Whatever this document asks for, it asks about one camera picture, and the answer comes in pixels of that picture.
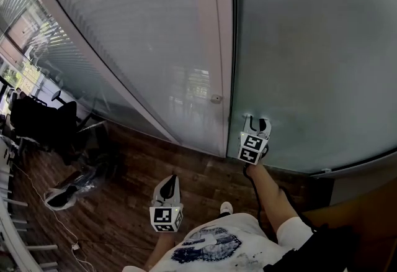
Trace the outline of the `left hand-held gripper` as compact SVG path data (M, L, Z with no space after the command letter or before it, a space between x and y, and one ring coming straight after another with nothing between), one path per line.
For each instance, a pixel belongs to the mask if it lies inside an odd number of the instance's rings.
M149 213L151 225L156 232L178 232L184 208L180 202L181 192L177 175L168 176L155 187Z

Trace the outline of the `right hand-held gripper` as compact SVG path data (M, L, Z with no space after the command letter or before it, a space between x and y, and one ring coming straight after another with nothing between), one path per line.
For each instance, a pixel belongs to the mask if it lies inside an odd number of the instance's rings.
M239 133L238 159L256 165L269 151L272 126L269 119L259 119L259 131L253 127L253 116L247 114L243 131Z

